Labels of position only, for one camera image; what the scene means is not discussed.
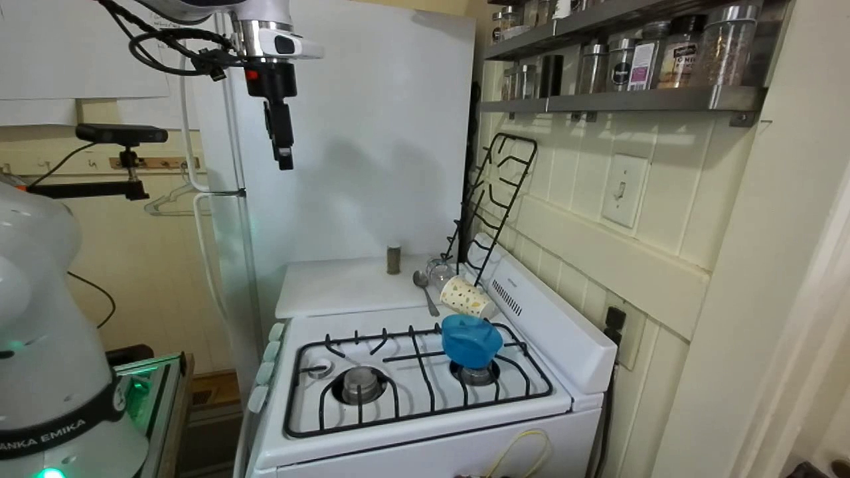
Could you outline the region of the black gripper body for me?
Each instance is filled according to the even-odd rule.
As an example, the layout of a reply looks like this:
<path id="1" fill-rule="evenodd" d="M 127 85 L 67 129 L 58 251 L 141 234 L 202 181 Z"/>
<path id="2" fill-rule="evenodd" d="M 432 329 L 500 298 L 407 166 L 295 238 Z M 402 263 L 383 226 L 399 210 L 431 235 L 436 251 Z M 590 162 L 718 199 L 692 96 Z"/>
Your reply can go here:
<path id="1" fill-rule="evenodd" d="M 293 120 L 286 101 L 298 93 L 293 63 L 248 63 L 248 93 L 263 101 L 266 129 L 275 160 L 293 156 Z"/>

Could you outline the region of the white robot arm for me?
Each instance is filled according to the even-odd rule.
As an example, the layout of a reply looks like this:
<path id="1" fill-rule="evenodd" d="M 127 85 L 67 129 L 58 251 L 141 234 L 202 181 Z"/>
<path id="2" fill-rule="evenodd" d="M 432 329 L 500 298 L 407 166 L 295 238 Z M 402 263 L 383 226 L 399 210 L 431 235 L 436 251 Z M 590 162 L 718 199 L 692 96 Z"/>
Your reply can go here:
<path id="1" fill-rule="evenodd" d="M 293 27 L 290 0 L 137 0 L 178 24 L 206 20 L 214 9 L 232 15 L 233 37 L 209 32 L 218 49 L 190 53 L 200 73 L 221 80 L 229 67 L 244 69 L 248 93 L 263 101 L 270 154 L 293 169 L 293 116 L 286 101 L 298 96 L 295 59 L 319 59 L 322 47 Z"/>

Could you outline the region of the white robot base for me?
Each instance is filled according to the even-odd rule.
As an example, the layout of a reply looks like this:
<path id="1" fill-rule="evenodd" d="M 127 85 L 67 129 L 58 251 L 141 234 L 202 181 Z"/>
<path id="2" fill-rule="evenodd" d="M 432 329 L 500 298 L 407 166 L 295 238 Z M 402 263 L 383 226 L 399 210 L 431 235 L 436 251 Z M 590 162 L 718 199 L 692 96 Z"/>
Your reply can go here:
<path id="1" fill-rule="evenodd" d="M 60 202 L 0 185 L 0 478 L 133 478 L 148 454 L 68 292 L 76 244 Z"/>

